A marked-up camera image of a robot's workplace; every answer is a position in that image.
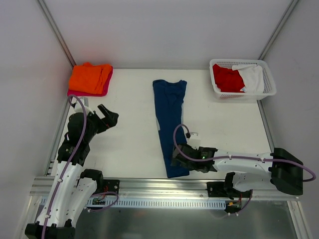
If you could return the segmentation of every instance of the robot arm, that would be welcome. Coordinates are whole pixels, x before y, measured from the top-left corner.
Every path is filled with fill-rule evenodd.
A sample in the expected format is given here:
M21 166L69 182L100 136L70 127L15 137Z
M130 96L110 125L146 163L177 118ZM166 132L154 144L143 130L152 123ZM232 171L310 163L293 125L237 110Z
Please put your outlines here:
M253 189L275 188L290 195L303 194L303 169L293 164L270 161L284 159L303 165L284 149L275 148L272 153L243 154L200 147L198 133L189 133L186 137L187 144L179 144L175 148L172 164L179 163L189 170L203 173L228 172L220 196L233 199Z
M69 117L68 132L65 134L64 141L58 150L57 172L48 199L36 219L36 223L28 224L25 229L25 235L29 239L74 238L78 217L87 200L94 192L101 192L102 172L93 169L86 169L82 172L83 165L90 152L89 142L94 135L114 127L117 124L119 115L109 111L103 105L99 105L99 110L105 116L101 119L95 111L88 107L86 98L81 98L80 100L84 105L85 112L83 112L82 107L79 107L79 103L72 104L76 113ZM87 115L85 133L78 149L73 152L83 129L83 114ZM75 154L70 163L68 163L72 153ZM79 176L80 179L75 192L72 193L76 179ZM42 231L45 224L47 224L47 227L45 228L45 237L43 237Z

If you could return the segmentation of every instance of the pink cloth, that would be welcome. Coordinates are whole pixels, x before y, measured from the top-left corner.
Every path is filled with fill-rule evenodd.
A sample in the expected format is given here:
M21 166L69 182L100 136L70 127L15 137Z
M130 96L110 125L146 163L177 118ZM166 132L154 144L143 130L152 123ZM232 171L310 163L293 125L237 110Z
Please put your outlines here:
M86 92L81 92L81 91L72 91L72 90L68 90L68 96L69 95L76 95L76 96L105 96L108 93L108 89L109 89L109 84L110 84L110 80L113 74L113 67L111 72L108 75L108 78L103 86L103 91L101 94L90 94L90 93L86 93Z

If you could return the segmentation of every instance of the white table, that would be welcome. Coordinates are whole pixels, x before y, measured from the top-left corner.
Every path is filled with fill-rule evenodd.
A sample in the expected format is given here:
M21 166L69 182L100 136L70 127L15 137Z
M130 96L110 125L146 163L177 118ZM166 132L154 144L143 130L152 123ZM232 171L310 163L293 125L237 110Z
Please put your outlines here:
M155 116L152 82L157 79L187 81L184 123L200 134L201 146L245 153L270 151L257 102L216 100L208 70L114 70L108 94L89 97L89 106L100 117L99 104L117 112L118 124L94 136L85 168L99 169L104 177L167 178ZM191 171L180 178L224 177L225 173Z

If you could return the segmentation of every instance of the orange cloth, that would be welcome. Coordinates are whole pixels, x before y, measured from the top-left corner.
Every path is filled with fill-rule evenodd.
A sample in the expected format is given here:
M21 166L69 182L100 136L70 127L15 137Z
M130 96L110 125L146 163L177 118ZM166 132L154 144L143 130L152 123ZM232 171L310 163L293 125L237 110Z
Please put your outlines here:
M82 66L74 66L69 80L69 89L90 94L101 94L111 71L112 66L109 64L93 66L86 62Z

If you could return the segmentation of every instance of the white plastic basket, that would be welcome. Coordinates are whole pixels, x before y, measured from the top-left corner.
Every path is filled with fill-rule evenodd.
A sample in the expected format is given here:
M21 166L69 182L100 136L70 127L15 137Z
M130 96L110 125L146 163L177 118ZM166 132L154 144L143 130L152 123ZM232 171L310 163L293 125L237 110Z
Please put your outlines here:
M231 69L233 65L258 65L263 68L264 85L265 89L263 93L232 93L232 92L220 92L216 86L213 65L219 65ZM232 100L261 100L267 96L273 96L277 90L274 82L274 78L270 72L270 69L266 62L261 60L235 60L235 59L212 59L209 62L209 71L211 82L214 87L214 96L218 99L232 99Z

